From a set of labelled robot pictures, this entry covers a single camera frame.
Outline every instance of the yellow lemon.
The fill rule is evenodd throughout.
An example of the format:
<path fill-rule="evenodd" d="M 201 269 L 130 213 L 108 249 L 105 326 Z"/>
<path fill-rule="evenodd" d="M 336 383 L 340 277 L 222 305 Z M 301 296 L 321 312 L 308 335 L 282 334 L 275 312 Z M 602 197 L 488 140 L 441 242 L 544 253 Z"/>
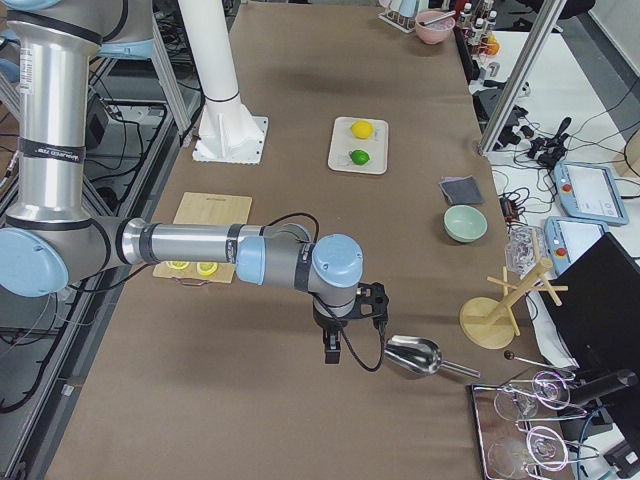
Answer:
<path fill-rule="evenodd" d="M 172 270 L 184 270 L 189 266 L 189 262 L 182 262 L 180 260 L 169 260 L 165 263 L 167 264 L 167 267 Z"/>
<path fill-rule="evenodd" d="M 196 264 L 196 271 L 198 275 L 203 277 L 210 277 L 218 270 L 218 264 L 216 262 L 198 262 Z"/>
<path fill-rule="evenodd" d="M 356 138 L 360 140 L 366 140 L 373 133 L 373 125 L 371 122 L 367 122 L 366 120 L 358 120 L 353 125 L 351 125 L 351 133 Z"/>

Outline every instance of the blue joint cap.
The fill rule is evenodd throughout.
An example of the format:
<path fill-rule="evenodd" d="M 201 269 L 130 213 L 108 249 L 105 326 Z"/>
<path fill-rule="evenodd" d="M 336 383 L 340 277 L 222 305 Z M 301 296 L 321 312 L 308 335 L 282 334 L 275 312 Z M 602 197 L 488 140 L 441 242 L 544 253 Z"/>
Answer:
<path fill-rule="evenodd" d="M 11 30 L 10 28 L 7 28 L 6 30 L 3 30 L 2 33 L 0 33 L 0 37 L 4 37 L 7 40 L 12 41 L 12 42 L 20 43 L 20 37 L 18 37 L 18 35 L 16 35 L 16 32 Z"/>
<path fill-rule="evenodd" d="M 118 60 L 147 60 L 153 55 L 153 39 L 139 42 L 104 43 L 98 55 Z"/>
<path fill-rule="evenodd" d="M 53 247 L 20 228 L 0 230 L 0 284 L 23 297 L 41 297 L 62 290 L 69 271 Z"/>
<path fill-rule="evenodd" d="M 60 0 L 2 0 L 7 7 L 23 12 L 37 12 L 45 8 L 53 7 Z"/>
<path fill-rule="evenodd" d="M 20 81 L 20 66 L 6 58 L 0 58 L 0 73 L 4 75 L 9 83 L 18 83 Z"/>
<path fill-rule="evenodd" d="M 336 234 L 321 238 L 312 257 L 314 270 L 329 285 L 352 287 L 362 278 L 362 249 L 351 237 Z"/>
<path fill-rule="evenodd" d="M 236 275 L 243 282 L 262 285 L 266 261 L 264 237 L 247 237 L 238 245 Z"/>

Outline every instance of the metal rod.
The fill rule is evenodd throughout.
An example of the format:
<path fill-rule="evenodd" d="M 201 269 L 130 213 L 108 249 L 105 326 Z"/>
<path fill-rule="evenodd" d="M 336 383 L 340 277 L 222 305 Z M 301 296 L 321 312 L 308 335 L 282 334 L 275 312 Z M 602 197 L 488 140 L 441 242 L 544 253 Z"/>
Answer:
<path fill-rule="evenodd" d="M 171 67 L 169 55 L 167 54 L 164 42 L 162 41 L 162 35 L 158 29 L 158 24 L 155 19 L 153 19 L 152 23 L 154 49 L 151 62 L 156 70 L 156 74 L 158 75 L 160 86 L 162 87 L 164 96 L 167 98 L 167 103 L 169 104 L 173 118 L 176 121 L 176 125 L 178 125 L 178 130 L 181 135 L 186 134 L 185 141 L 181 145 L 182 147 L 186 147 L 191 142 L 191 134 L 188 132 L 191 121 L 189 119 L 189 114 L 187 113 L 187 107 L 184 104 L 184 99 L 180 93 L 180 88 L 178 87 L 178 80 L 176 79 L 176 75 Z"/>
<path fill-rule="evenodd" d="M 451 370 L 452 372 L 462 373 L 463 375 L 468 375 L 474 378 L 480 378 L 479 371 L 474 370 L 473 368 L 465 367 L 464 365 L 458 365 L 457 363 L 443 360 L 440 366 L 446 370 Z"/>
<path fill-rule="evenodd" d="M 522 52 L 513 67 L 509 81 L 500 96 L 498 105 L 496 105 L 496 109 L 493 115 L 491 115 L 480 139 L 480 143 L 478 144 L 478 152 L 480 155 L 486 155 L 496 144 L 500 132 L 502 132 L 507 122 L 509 113 L 513 110 L 518 93 L 527 80 L 529 73 L 531 73 L 531 69 L 566 3 L 567 0 L 545 0 L 542 5 L 540 13 L 531 29 L 531 33 L 527 37 Z"/>

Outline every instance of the bottle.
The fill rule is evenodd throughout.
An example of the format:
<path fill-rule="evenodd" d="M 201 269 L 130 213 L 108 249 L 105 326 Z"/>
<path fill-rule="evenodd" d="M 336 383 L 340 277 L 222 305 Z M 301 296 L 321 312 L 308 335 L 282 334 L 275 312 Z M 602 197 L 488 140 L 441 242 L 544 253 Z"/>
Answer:
<path fill-rule="evenodd" d="M 487 16 L 487 21 L 484 24 L 484 33 L 488 33 L 489 35 L 491 35 L 491 32 L 493 32 L 496 29 L 497 17 L 498 17 L 498 12 L 496 12 L 495 10 L 491 10 L 491 12 L 489 12 L 489 15 Z"/>
<path fill-rule="evenodd" d="M 482 18 L 482 19 L 487 18 L 492 8 L 493 8 L 493 0 L 482 0 L 482 3 L 480 5 L 480 11 L 478 12 L 478 15 L 476 16 L 476 18 Z"/>
<path fill-rule="evenodd" d="M 484 20 L 478 18 L 476 24 L 471 29 L 471 38 L 469 38 L 469 46 L 471 47 L 471 55 L 480 53 L 480 41 L 482 40 L 482 31 L 484 30 Z"/>
<path fill-rule="evenodd" d="M 465 3 L 464 9 L 460 12 L 460 16 L 458 17 L 457 27 L 460 30 L 465 30 L 470 27 L 471 23 L 471 3 Z"/>
<path fill-rule="evenodd" d="M 480 38 L 480 48 L 478 53 L 486 53 L 487 45 L 489 44 L 489 39 L 491 35 L 493 35 L 493 31 L 496 28 L 496 17 L 498 16 L 498 12 L 495 10 L 491 10 L 487 19 L 484 22 L 482 27 L 482 37 Z"/>

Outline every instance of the light green bowl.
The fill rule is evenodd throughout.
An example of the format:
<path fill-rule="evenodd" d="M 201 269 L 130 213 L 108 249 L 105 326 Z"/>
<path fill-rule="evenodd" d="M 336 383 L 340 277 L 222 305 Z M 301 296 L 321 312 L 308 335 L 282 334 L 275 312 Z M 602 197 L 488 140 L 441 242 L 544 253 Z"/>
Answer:
<path fill-rule="evenodd" d="M 455 205 L 444 214 L 444 229 L 454 240 L 469 243 L 487 233 L 487 219 L 476 208 Z"/>

